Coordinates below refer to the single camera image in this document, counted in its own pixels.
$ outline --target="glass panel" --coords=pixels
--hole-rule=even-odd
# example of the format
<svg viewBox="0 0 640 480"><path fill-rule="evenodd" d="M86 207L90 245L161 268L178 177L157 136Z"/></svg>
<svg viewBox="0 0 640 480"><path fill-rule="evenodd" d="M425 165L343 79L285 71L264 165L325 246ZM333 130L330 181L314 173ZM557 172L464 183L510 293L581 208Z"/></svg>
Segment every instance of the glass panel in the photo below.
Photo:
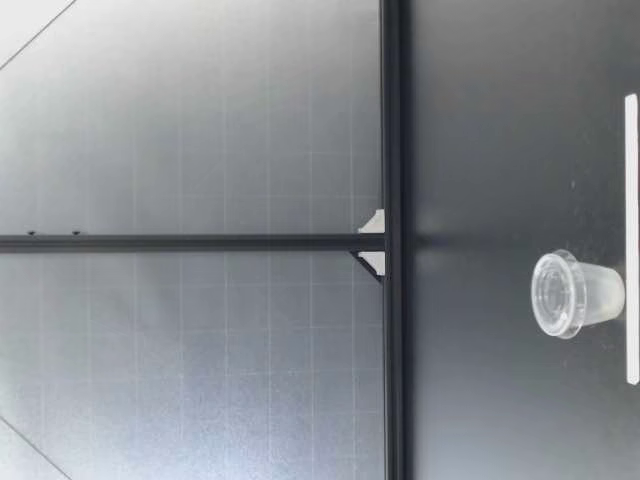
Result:
<svg viewBox="0 0 640 480"><path fill-rule="evenodd" d="M79 2L0 72L0 233L353 231L380 203L377 9Z"/></svg>
<svg viewBox="0 0 640 480"><path fill-rule="evenodd" d="M348 254L2 256L0 412L77 479L381 479L381 303Z"/></svg>

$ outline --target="white edge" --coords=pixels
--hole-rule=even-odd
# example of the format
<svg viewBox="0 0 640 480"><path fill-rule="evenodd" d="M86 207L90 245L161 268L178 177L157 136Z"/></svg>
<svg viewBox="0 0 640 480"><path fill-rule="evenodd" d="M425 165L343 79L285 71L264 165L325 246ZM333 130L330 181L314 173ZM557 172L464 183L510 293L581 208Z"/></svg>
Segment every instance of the white edge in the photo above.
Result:
<svg viewBox="0 0 640 480"><path fill-rule="evenodd" d="M638 237L638 96L624 99L627 275L627 382L640 381L640 241Z"/></svg>

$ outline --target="dark gray surface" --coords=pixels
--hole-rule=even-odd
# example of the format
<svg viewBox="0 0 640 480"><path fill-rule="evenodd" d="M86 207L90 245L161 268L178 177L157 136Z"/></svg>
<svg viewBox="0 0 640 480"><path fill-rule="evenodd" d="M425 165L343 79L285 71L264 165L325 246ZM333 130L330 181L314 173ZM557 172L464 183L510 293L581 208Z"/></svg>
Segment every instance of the dark gray surface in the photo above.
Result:
<svg viewBox="0 0 640 480"><path fill-rule="evenodd" d="M406 5L409 478L636 479L623 320L547 337L529 281L559 247L624 264L623 97L640 90L640 4Z"/></svg>

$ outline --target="clear plastic cup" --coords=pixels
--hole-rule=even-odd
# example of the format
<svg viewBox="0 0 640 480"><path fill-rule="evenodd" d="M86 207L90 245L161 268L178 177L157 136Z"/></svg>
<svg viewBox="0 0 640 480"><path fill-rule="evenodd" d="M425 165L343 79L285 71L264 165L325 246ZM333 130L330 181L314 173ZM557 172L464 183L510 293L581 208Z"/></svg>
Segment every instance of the clear plastic cup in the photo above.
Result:
<svg viewBox="0 0 640 480"><path fill-rule="evenodd" d="M553 337L572 338L583 325L616 318L624 301L618 272L580 263L566 250L544 255L533 271L533 313L540 328Z"/></svg>

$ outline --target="diagonal line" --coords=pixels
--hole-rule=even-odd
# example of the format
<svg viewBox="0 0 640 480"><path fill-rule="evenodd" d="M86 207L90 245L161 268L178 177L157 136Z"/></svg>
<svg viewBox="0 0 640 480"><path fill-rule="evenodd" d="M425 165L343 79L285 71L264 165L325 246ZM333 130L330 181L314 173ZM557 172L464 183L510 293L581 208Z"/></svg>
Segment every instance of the diagonal line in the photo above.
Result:
<svg viewBox="0 0 640 480"><path fill-rule="evenodd" d="M73 5L75 5L77 1L78 0L71 0L71 2L69 2L69 4L67 4L66 7L60 10L60 12L51 20L49 20L44 27L38 30L33 37L27 40L27 42L24 45L22 45L13 55L11 55L2 65L0 65L0 72L2 72L5 68L7 68L7 66L11 62L13 62L22 52L24 52L27 48L29 48L29 46L33 42L35 42L36 39L45 32L45 30L47 30L51 25L53 25L56 22L56 20L58 20L62 15L64 15L67 12L67 10L73 7Z"/></svg>
<svg viewBox="0 0 640 480"><path fill-rule="evenodd" d="M0 423L4 423L9 430L11 430L13 433L15 433L18 437L20 437L20 439L26 443L27 445L29 445L29 447L35 451L38 455L40 455L42 458L45 459L45 461L51 465L58 473L60 473L60 475L62 475L64 478L66 478L67 480L73 480L64 470L62 470L62 468L60 468L52 459L51 457L49 457L46 453L44 453L42 450L40 450L35 443L33 443L31 440L29 440L29 438L24 435L20 430L18 430L17 427L15 427L11 422L9 422L9 420L7 420L6 418L4 418L2 415L0 415Z"/></svg>

